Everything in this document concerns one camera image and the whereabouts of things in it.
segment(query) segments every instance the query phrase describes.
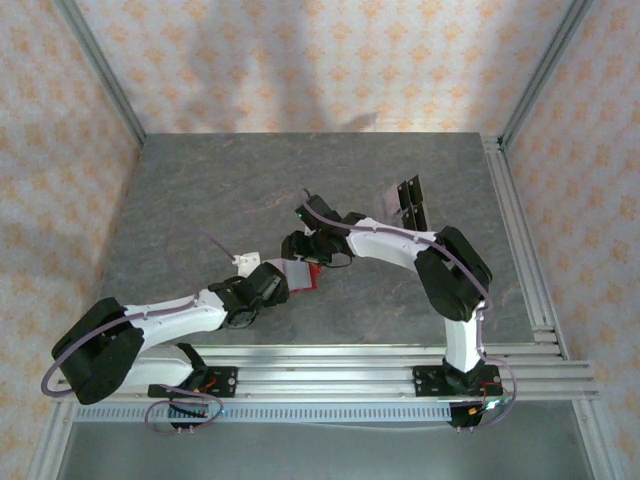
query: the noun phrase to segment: gray marble surface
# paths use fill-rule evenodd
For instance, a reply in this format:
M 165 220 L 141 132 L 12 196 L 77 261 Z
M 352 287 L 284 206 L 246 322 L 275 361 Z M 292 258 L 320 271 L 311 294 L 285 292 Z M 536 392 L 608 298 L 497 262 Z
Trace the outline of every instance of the gray marble surface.
M 134 175 L 102 296 L 151 303 L 191 292 L 167 266 L 175 226 L 214 234 L 236 254 L 276 258 L 303 225 L 298 191 L 321 195 L 340 214 L 379 212 L 395 182 L 420 174 L 432 228 L 459 228 L 492 269 L 496 308 L 488 342 L 527 342 L 531 327 L 477 134 L 339 133 L 151 135 Z M 235 274 L 198 234 L 176 238 L 173 258 L 199 285 Z M 319 288 L 264 310 L 244 330 L 191 335 L 199 344 L 443 344 L 444 324 L 418 277 L 372 259 L 325 270 Z

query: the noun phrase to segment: metal bar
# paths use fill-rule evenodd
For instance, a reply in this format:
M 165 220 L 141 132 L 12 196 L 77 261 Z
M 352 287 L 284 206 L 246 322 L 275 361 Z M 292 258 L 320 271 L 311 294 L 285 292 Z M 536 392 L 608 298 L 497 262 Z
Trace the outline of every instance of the metal bar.
M 141 423 L 150 404 L 99 403 L 81 406 L 74 422 Z M 154 422 L 193 421 L 187 416 L 169 416 L 167 407 L 158 407 Z M 216 423 L 381 423 L 445 422 L 451 420 L 449 405 L 406 403 L 242 403 L 225 401 Z
M 567 13 L 560 23 L 551 44 L 545 51 L 540 63 L 529 80 L 524 93 L 520 97 L 518 104 L 511 114 L 511 118 L 507 122 L 502 135 L 502 147 L 505 152 L 509 151 L 510 146 L 527 118 L 529 112 L 533 108 L 540 92 L 542 91 L 547 80 L 553 73 L 555 66 L 562 57 L 563 52 L 567 48 L 569 41 L 576 32 L 582 19 L 586 15 L 593 0 L 574 0 Z
M 533 332 L 533 338 L 536 343 L 558 343 L 555 331 L 550 332 Z
M 558 324 L 542 269 L 538 263 L 531 231 L 520 204 L 515 182 L 505 154 L 494 148 L 487 151 L 489 170 L 494 180 L 498 203 L 503 213 L 507 235 L 516 261 L 518 277 L 525 290 L 525 303 L 535 327 L 553 326 L 562 356 L 569 358 L 568 349 Z
M 322 357 L 322 361 L 335 357 L 353 359 L 356 357 L 406 357 L 437 356 L 443 357 L 444 346 L 424 347 L 420 345 L 309 345 L 309 346 L 196 346 L 202 357 Z M 487 352 L 492 355 L 559 355 L 560 351 L 553 345 L 524 344 L 488 344 Z
M 163 348 L 153 347 L 159 355 Z M 233 401 L 419 403 L 425 399 L 415 397 L 412 368 L 440 364 L 444 349 L 226 346 L 201 347 L 198 352 L 208 365 L 239 367 Z M 590 364 L 562 360 L 557 345 L 509 345 L 503 346 L 501 354 L 516 372 L 521 400 L 597 398 Z M 501 369 L 500 375 L 504 385 L 511 388 L 509 372 Z M 62 381 L 60 388 L 65 387 Z M 149 399 L 144 387 L 123 388 L 109 398 L 111 403 L 145 401 Z M 461 398 L 429 398 L 429 401 L 449 403 Z
M 575 400 L 573 408 L 595 478 L 625 478 L 608 421 L 598 401 Z
M 58 477 L 77 408 L 76 402 L 54 403 L 27 478 L 50 480 Z
M 96 71 L 102 81 L 102 84 L 107 89 L 109 96 L 113 100 L 113 103 L 122 116 L 122 119 L 127 124 L 127 127 L 138 143 L 138 146 L 142 147 L 147 136 L 146 132 L 144 131 L 138 116 L 131 107 L 131 104 L 124 93 L 124 90 L 120 86 L 120 82 L 118 81 L 115 73 L 113 73 L 113 70 L 109 66 L 107 58 L 102 52 L 91 28 L 82 15 L 78 4 L 75 0 L 55 0 L 55 2 L 56 5 L 58 5 L 60 13 L 69 25 L 69 28 L 71 28 L 71 31 L 82 46 L 85 55 L 93 66 L 93 69 Z

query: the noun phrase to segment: patterned wallpaper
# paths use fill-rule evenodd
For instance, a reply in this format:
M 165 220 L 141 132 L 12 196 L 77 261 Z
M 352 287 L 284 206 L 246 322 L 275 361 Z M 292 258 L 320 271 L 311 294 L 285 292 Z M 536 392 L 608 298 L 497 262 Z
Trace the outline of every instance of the patterned wallpaper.
M 3 0 L 0 31 L 0 478 L 18 480 L 51 347 L 95 300 L 138 149 L 52 0 Z
M 500 134 L 570 0 L 80 0 L 151 133 Z
M 597 362 L 629 478 L 640 478 L 639 58 L 640 2 L 595 2 L 509 154 L 567 343 Z

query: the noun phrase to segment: purple cable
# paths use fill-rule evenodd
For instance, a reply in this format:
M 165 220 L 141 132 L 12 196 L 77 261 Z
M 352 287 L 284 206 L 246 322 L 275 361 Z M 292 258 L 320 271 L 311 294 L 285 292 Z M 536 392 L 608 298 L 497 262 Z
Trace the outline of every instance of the purple cable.
M 157 315 L 169 315 L 172 313 L 179 313 L 182 312 L 184 310 L 187 310 L 191 307 L 193 307 L 195 305 L 195 302 L 198 298 L 198 292 L 199 292 L 199 288 L 198 286 L 191 280 L 191 278 L 189 277 L 189 275 L 180 267 L 178 267 L 175 262 L 173 261 L 173 259 L 171 258 L 171 255 L 169 254 L 169 243 L 171 242 L 171 240 L 178 234 L 178 233 L 199 233 L 201 235 L 204 235 L 207 239 L 209 239 L 210 241 L 212 241 L 220 250 L 222 250 L 229 258 L 231 258 L 232 260 L 235 260 L 235 257 L 233 256 L 233 254 L 224 246 L 222 245 L 222 243 L 220 243 L 218 241 L 218 239 L 216 237 L 214 237 L 212 234 L 206 232 L 205 230 L 202 230 L 200 228 L 196 228 L 196 227 L 177 227 L 175 228 L 166 238 L 165 240 L 165 258 L 167 261 L 167 264 L 169 265 L 169 268 L 171 268 L 173 270 L 173 272 L 180 277 L 182 280 L 184 280 L 187 284 L 189 284 L 194 290 L 195 290 L 195 295 L 194 298 L 187 304 L 179 306 L 179 307 L 172 307 L 172 308 L 164 308 L 164 309 L 159 309 L 159 310 L 151 310 L 149 312 L 143 313 L 136 313 L 134 315 L 130 315 L 130 316 L 124 316 L 121 318 L 118 318 L 116 320 L 112 320 L 111 322 L 105 323 L 104 325 L 96 328 L 95 330 L 92 330 L 91 332 L 87 333 L 86 335 L 83 335 L 80 339 L 78 339 L 76 342 L 74 342 L 73 344 L 71 344 L 63 353 L 62 355 L 60 355 L 54 362 L 53 365 L 51 365 L 51 367 L 46 371 L 46 373 L 44 374 L 44 376 L 42 377 L 42 381 L 40 382 L 40 390 L 42 391 L 42 393 L 48 397 L 53 397 L 53 398 L 59 398 L 59 397 L 63 397 L 65 395 L 68 395 L 70 393 L 73 392 L 73 389 L 67 389 L 67 390 L 51 390 L 49 388 L 49 381 L 51 380 L 51 377 L 53 376 L 53 374 L 56 372 L 56 370 L 58 370 L 58 368 L 60 368 L 60 366 L 71 356 L 73 355 L 80 347 L 82 347 L 85 343 L 87 343 L 88 341 L 92 340 L 93 338 L 97 337 L 98 335 L 101 335 L 103 333 L 105 333 L 107 330 L 110 330 L 113 327 L 117 327 L 118 325 L 121 325 L 123 323 L 129 322 L 131 320 L 136 320 L 139 318 L 146 318 L 147 316 L 153 317 L 153 316 L 157 316 Z M 176 388 L 176 387 L 170 387 L 168 385 L 161 385 L 163 388 L 165 388 L 166 390 L 170 390 L 173 392 L 178 392 L 178 393 L 184 393 L 187 395 L 190 395 L 192 397 L 202 397 L 202 398 L 206 398 L 209 400 L 213 400 L 215 402 L 217 402 L 220 405 L 220 410 L 218 410 L 218 412 L 209 420 L 207 420 L 206 422 L 203 422 L 201 425 L 199 425 L 196 428 L 201 428 L 204 426 L 208 426 L 211 423 L 213 423 L 213 421 L 220 415 L 220 413 L 222 412 L 222 409 L 224 408 L 224 405 L 222 404 L 222 401 L 214 396 L 214 395 L 208 395 L 205 393 L 198 393 L 198 392 L 189 392 L 187 390 L 182 390 L 180 388 Z M 173 400 L 161 400 L 159 402 L 156 402 L 154 404 L 152 404 L 148 409 L 147 412 L 145 414 L 145 425 L 147 426 L 147 429 L 149 428 L 149 415 L 151 413 L 151 410 L 153 410 L 155 407 L 159 406 L 159 405 L 163 405 L 163 404 L 167 404 L 167 405 L 192 405 L 192 403 L 189 402 L 179 402 L 179 401 L 173 401 Z M 178 432 L 160 432 L 157 431 L 155 429 L 150 429 L 151 431 L 153 431 L 154 433 L 158 433 L 160 435 L 173 435 L 174 433 L 180 433 L 180 431 Z
M 485 425 L 479 425 L 477 427 L 464 428 L 464 430 L 469 430 L 469 431 L 472 432 L 473 430 L 476 430 L 478 428 L 484 428 L 484 427 L 489 427 L 491 425 L 495 425 L 496 423 L 498 423 L 501 420 L 503 420 L 509 414 L 511 409 L 513 408 L 513 404 L 514 404 L 516 396 L 518 394 L 518 381 L 516 379 L 516 376 L 515 376 L 515 373 L 513 371 L 513 368 L 511 368 L 511 365 L 509 365 L 507 362 L 505 362 L 502 359 L 494 358 L 494 357 L 488 357 L 484 353 L 484 350 L 482 348 L 482 323 L 484 321 L 483 314 L 488 312 L 488 311 L 490 311 L 493 308 L 493 300 L 491 300 L 491 297 L 489 296 L 489 292 L 482 286 L 482 284 L 475 277 L 475 275 L 473 275 L 473 273 L 471 273 L 471 271 L 455 255 L 453 255 L 446 248 L 444 248 L 442 245 L 440 245 L 440 244 L 438 244 L 436 242 L 433 242 L 431 240 L 427 240 L 426 238 L 418 237 L 418 236 L 416 236 L 415 234 L 412 234 L 412 233 L 403 232 L 402 230 L 396 230 L 394 228 L 389 228 L 389 227 L 376 227 L 376 228 L 373 228 L 373 227 L 362 226 L 362 225 L 358 226 L 358 225 L 349 225 L 349 224 L 341 223 L 341 222 L 335 222 L 333 220 L 330 220 L 328 218 L 323 217 L 322 215 L 317 213 L 315 210 L 313 210 L 311 208 L 311 206 L 307 203 L 307 199 L 310 196 L 309 192 L 308 191 L 304 191 L 304 194 L 306 195 L 306 198 L 304 198 L 304 197 L 302 198 L 302 205 L 304 206 L 304 208 L 313 217 L 315 217 L 317 220 L 321 221 L 322 223 L 326 223 L 327 225 L 331 225 L 331 226 L 337 227 L 337 228 L 344 228 L 344 229 L 347 229 L 347 230 L 354 230 L 354 231 L 359 231 L 359 232 L 390 233 L 392 235 L 398 235 L 400 237 L 407 238 L 407 239 L 410 239 L 412 241 L 417 241 L 419 243 L 424 243 L 425 245 L 428 245 L 429 247 L 432 247 L 432 248 L 438 250 L 440 253 L 442 253 L 444 256 L 446 256 L 449 260 L 451 260 L 451 262 L 453 262 L 453 264 L 456 267 L 458 267 L 462 271 L 462 273 L 464 273 L 464 275 L 469 279 L 469 281 L 473 284 L 473 286 L 476 287 L 476 289 L 478 290 L 478 292 L 480 293 L 480 295 L 484 299 L 484 303 L 485 303 L 482 307 L 480 307 L 478 309 L 479 318 L 478 318 L 478 321 L 477 321 L 476 350 L 478 351 L 478 354 L 480 355 L 480 358 L 482 358 L 482 360 L 484 360 L 485 363 L 494 364 L 494 365 L 498 364 L 498 365 L 502 365 L 503 367 L 505 367 L 507 369 L 507 371 L 509 372 L 509 374 L 511 375 L 511 381 L 513 382 L 513 393 L 511 394 L 511 398 L 508 400 L 508 404 L 507 404 L 506 408 L 502 411 L 502 413 L 500 415 L 498 415 L 496 418 L 494 418 L 493 420 L 491 420 L 489 423 L 487 423 Z
M 224 409 L 224 404 L 222 403 L 222 400 L 220 400 L 218 397 L 214 395 L 209 395 L 208 393 L 190 392 L 188 390 L 183 390 L 182 388 L 170 387 L 169 385 L 164 385 L 164 384 L 161 384 L 159 386 L 161 388 L 164 388 L 167 391 L 182 393 L 185 395 L 189 395 L 191 397 L 201 397 L 203 399 L 213 400 L 220 406 L 220 408 L 215 413 L 215 415 L 212 415 L 211 418 L 209 418 L 207 421 L 198 424 L 198 426 L 196 427 L 189 427 L 189 433 L 193 433 L 194 430 L 197 430 L 199 428 L 205 428 L 210 426 L 216 420 L 216 418 L 220 416 L 220 414 Z M 151 422 L 149 422 L 149 416 L 151 415 L 151 411 L 160 405 L 181 405 L 184 407 L 191 407 L 197 404 L 193 402 L 182 402 L 179 400 L 160 400 L 152 404 L 147 409 L 147 412 L 144 414 L 144 426 L 147 428 L 147 430 L 149 430 L 151 433 L 155 433 L 156 435 L 160 435 L 162 437 L 171 437 L 173 435 L 180 435 L 182 433 L 182 429 L 178 428 L 177 430 L 169 430 L 169 431 L 158 430 L 151 425 Z
M 152 310 L 150 312 L 147 312 L 147 316 L 154 317 L 154 316 L 157 316 L 157 315 L 167 315 L 167 314 L 171 314 L 171 313 L 178 313 L 178 312 L 182 312 L 184 310 L 188 310 L 193 305 L 194 305 L 194 301 L 191 300 L 189 303 L 186 303 L 185 305 L 182 305 L 180 307 L 164 308 L 164 309 L 160 309 L 160 310 Z M 49 370 L 47 370 L 47 372 L 44 374 L 44 377 L 42 377 L 42 381 L 40 382 L 40 390 L 42 391 L 42 393 L 44 393 L 48 397 L 54 397 L 54 398 L 63 397 L 65 395 L 70 394 L 73 391 L 72 389 L 68 389 L 68 390 L 51 390 L 49 388 L 49 380 L 51 380 L 51 377 L 53 376 L 55 371 L 58 368 L 60 368 L 60 365 L 62 365 L 71 355 L 73 355 L 76 352 L 76 350 L 78 350 L 80 347 L 82 347 L 89 340 L 94 339 L 98 335 L 103 334 L 104 332 L 106 332 L 107 330 L 112 329 L 113 327 L 117 327 L 118 325 L 121 325 L 121 324 L 123 324 L 125 322 L 129 322 L 131 320 L 137 320 L 138 318 L 144 318 L 144 316 L 145 316 L 145 314 L 143 312 L 140 312 L 140 313 L 136 313 L 134 315 L 129 315 L 129 316 L 124 316 L 124 317 L 117 318 L 115 320 L 112 320 L 110 322 L 105 323 L 104 325 L 96 328 L 95 330 L 90 331 L 89 333 L 87 333 L 86 335 L 83 335 L 82 337 L 80 337 L 80 339 L 78 339 L 77 341 L 72 343 L 71 346 L 69 346 L 64 352 L 62 352 L 62 355 L 60 355 L 55 360 L 55 362 L 53 362 L 53 365 L 51 365 L 51 367 L 49 367 Z
M 171 231 L 171 233 L 169 233 L 169 235 L 167 235 L 167 238 L 164 241 L 164 257 L 165 257 L 165 260 L 166 260 L 167 264 L 169 265 L 169 268 L 171 268 L 171 270 L 173 270 L 173 273 L 175 273 L 178 277 L 180 277 L 180 279 L 182 279 L 187 285 L 189 285 L 195 292 L 198 292 L 200 290 L 198 285 L 196 285 L 196 283 L 191 279 L 191 277 L 189 277 L 189 274 L 187 272 L 185 272 L 184 269 L 179 267 L 173 261 L 173 258 L 171 256 L 171 254 L 169 253 L 169 244 L 171 243 L 171 241 L 175 237 L 177 237 L 179 234 L 184 235 L 186 233 L 198 233 L 200 235 L 203 235 L 208 240 L 213 242 L 220 250 L 222 250 L 224 252 L 224 254 L 226 256 L 228 256 L 231 260 L 235 260 L 236 258 L 233 256 L 233 254 L 224 245 L 222 245 L 222 243 L 220 243 L 218 241 L 218 239 L 216 237 L 214 237 L 209 232 L 207 232 L 205 230 L 202 230 L 201 228 L 197 228 L 197 227 L 176 227 L 176 228 L 174 228 Z
M 157 316 L 157 315 L 168 315 L 171 313 L 178 313 L 184 310 L 188 310 L 189 308 L 191 308 L 194 305 L 195 301 L 191 300 L 189 303 L 182 305 L 180 307 L 173 307 L 173 308 L 164 308 L 164 309 L 159 309 L 159 310 L 152 310 L 150 312 L 147 312 L 147 316 Z M 117 318 L 116 320 L 112 320 L 108 323 L 105 323 L 104 325 L 102 325 L 101 327 L 96 328 L 95 330 L 92 330 L 91 332 L 87 333 L 86 335 L 82 336 L 79 340 L 77 340 L 76 342 L 74 342 L 70 347 L 68 347 L 63 353 L 62 355 L 60 355 L 55 362 L 53 362 L 53 365 L 51 365 L 51 367 L 49 368 L 49 370 L 47 370 L 47 372 L 44 374 L 44 376 L 42 377 L 42 381 L 40 382 L 40 390 L 42 391 L 43 394 L 45 394 L 48 397 L 54 397 L 54 398 L 59 398 L 59 397 L 64 397 L 65 395 L 68 395 L 70 393 L 73 392 L 72 389 L 67 389 L 67 390 L 51 390 L 49 388 L 49 381 L 51 380 L 51 377 L 53 376 L 53 374 L 55 373 L 55 371 L 60 368 L 60 366 L 71 356 L 73 355 L 73 353 L 78 350 L 80 347 L 82 347 L 85 343 L 87 343 L 88 341 L 90 341 L 91 339 L 97 337 L 98 335 L 101 335 L 103 333 L 105 333 L 106 331 L 112 329 L 113 327 L 117 327 L 118 325 L 121 325 L 125 322 L 129 322 L 131 320 L 136 320 L 139 318 L 145 318 L 145 314 L 143 312 L 140 313 L 136 313 L 134 315 L 130 315 L 130 316 L 124 316 L 124 317 L 120 317 Z M 170 387 L 169 385 L 160 385 L 162 388 L 164 388 L 167 391 L 172 391 L 172 392 L 176 392 L 176 393 L 183 393 L 185 395 L 189 395 L 192 397 L 201 397 L 207 400 L 213 400 L 214 402 L 216 402 L 218 405 L 220 405 L 220 408 L 218 410 L 218 412 L 213 415 L 210 419 L 208 419 L 206 422 L 202 422 L 201 424 L 199 424 L 197 427 L 193 428 L 189 428 L 189 431 L 191 433 L 193 433 L 193 431 L 197 428 L 203 428 L 203 427 L 207 427 L 209 425 L 211 425 L 216 418 L 218 418 L 220 416 L 220 414 L 222 413 L 222 409 L 224 408 L 224 404 L 222 403 L 222 400 L 220 400 L 218 397 L 214 396 L 214 395 L 209 395 L 206 393 L 199 393 L 199 392 L 189 392 L 188 390 L 183 390 L 181 388 L 176 388 L 176 387 Z M 175 401 L 175 400 L 160 400 L 158 402 L 153 403 L 151 406 L 149 406 L 149 408 L 147 409 L 145 416 L 144 416 L 144 423 L 145 423 L 145 427 L 147 428 L 147 430 L 156 433 L 158 435 L 161 436 L 170 436 L 170 435 L 179 435 L 180 433 L 182 433 L 181 429 L 178 430 L 174 430 L 174 431 L 169 431 L 169 432 L 163 432 L 160 430 L 157 430 L 155 428 L 152 428 L 149 422 L 149 416 L 151 415 L 151 411 L 156 408 L 157 406 L 160 405 L 183 405 L 183 406 L 191 406 L 194 405 L 194 403 L 191 402 L 183 402 L 183 401 Z

